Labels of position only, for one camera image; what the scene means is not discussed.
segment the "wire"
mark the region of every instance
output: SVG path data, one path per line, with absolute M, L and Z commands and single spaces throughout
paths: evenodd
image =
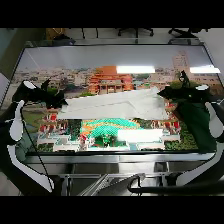
M 23 117 L 22 112 L 21 112 L 21 117 L 22 117 L 22 121 L 24 122 L 24 117 Z M 45 165 L 44 165 L 44 163 L 43 163 L 43 161 L 42 161 L 42 159 L 41 159 L 41 157 L 40 157 L 40 155 L 39 155 L 39 152 L 38 152 L 38 150 L 37 150 L 36 146 L 35 146 L 35 145 L 34 145 L 34 143 L 33 143 L 32 138 L 30 137 L 30 134 L 29 134 L 29 132 L 28 132 L 28 130 L 27 130 L 27 128 L 26 128 L 26 125 L 24 125 L 24 128 L 25 128 L 25 131 L 26 131 L 26 133 L 27 133 L 27 135 L 28 135 L 28 138 L 30 139 L 30 142 L 31 142 L 31 144 L 32 144 L 33 148 L 35 149 L 35 151 L 36 151 L 36 153 L 37 153 L 37 156 L 38 156 L 38 158 L 39 158 L 39 160 L 40 160 L 40 162 L 41 162 L 41 164 L 42 164 L 42 166 L 43 166 L 43 168 L 44 168 L 44 170 L 45 170 L 45 173 L 46 173 L 47 179 L 48 179 L 48 181 L 49 181 L 49 184 L 50 184 L 51 190 L 52 190 L 52 192 L 53 192 L 53 187 L 52 187 L 52 184 L 51 184 L 51 181 L 50 181 L 50 178 L 49 178 L 49 175 L 48 175 L 47 169 L 46 169 L 46 167 L 45 167 Z

